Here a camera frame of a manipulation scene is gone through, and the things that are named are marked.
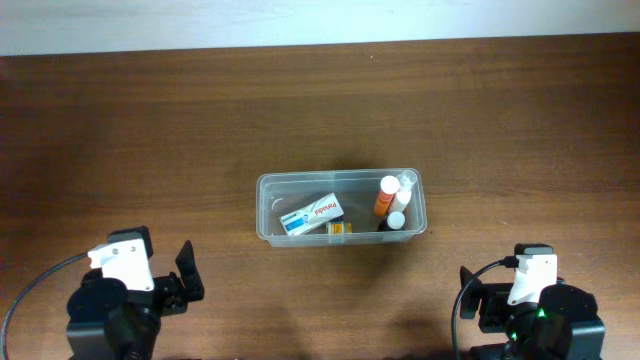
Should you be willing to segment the white spray bottle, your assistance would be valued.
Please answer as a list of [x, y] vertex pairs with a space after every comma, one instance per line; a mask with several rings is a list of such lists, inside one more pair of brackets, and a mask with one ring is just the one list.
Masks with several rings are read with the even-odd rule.
[[406, 170], [397, 176], [400, 187], [390, 204], [390, 212], [403, 212], [408, 206], [413, 187], [417, 183], [418, 176], [414, 171]]

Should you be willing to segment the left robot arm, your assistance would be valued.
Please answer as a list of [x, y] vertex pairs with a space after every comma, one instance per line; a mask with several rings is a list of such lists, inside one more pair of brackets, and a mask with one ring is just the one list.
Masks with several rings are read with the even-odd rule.
[[117, 230], [87, 253], [87, 272], [67, 302], [66, 338], [75, 359], [150, 359], [161, 319], [187, 312], [205, 288], [192, 243], [175, 258], [177, 272], [154, 277], [145, 226]]

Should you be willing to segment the orange tube white cap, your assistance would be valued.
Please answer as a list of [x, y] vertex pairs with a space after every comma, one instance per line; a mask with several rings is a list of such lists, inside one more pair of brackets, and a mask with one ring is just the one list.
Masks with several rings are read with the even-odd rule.
[[395, 196], [400, 189], [400, 181], [395, 176], [385, 176], [380, 181], [379, 193], [374, 205], [374, 214], [384, 216]]

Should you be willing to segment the dark bottle white cap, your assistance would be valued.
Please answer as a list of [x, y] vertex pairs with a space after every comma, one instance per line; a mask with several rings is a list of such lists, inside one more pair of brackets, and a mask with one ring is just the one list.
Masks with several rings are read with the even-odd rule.
[[394, 211], [383, 219], [377, 228], [379, 232], [402, 230], [406, 222], [405, 215], [400, 211]]

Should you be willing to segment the white Panadol box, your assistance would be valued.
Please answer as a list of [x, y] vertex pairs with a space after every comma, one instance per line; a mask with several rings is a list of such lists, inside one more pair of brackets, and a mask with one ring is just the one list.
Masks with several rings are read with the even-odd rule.
[[304, 235], [344, 215], [336, 195], [330, 193], [279, 218], [288, 236]]

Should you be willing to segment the small jar gold lid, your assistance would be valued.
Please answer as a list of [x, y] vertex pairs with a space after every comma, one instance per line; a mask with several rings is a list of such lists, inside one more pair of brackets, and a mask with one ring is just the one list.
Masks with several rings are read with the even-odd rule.
[[352, 224], [344, 221], [328, 222], [326, 232], [330, 244], [342, 244], [345, 236], [352, 233]]

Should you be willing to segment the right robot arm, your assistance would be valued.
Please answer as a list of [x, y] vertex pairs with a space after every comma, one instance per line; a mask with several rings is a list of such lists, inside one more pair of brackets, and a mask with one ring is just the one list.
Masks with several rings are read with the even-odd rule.
[[[546, 244], [523, 244], [514, 254], [476, 272], [462, 266], [461, 289], [451, 315], [456, 360], [600, 360], [606, 327], [593, 294], [558, 276], [558, 260]], [[502, 333], [504, 343], [461, 352], [459, 319], [478, 318], [485, 334]]]

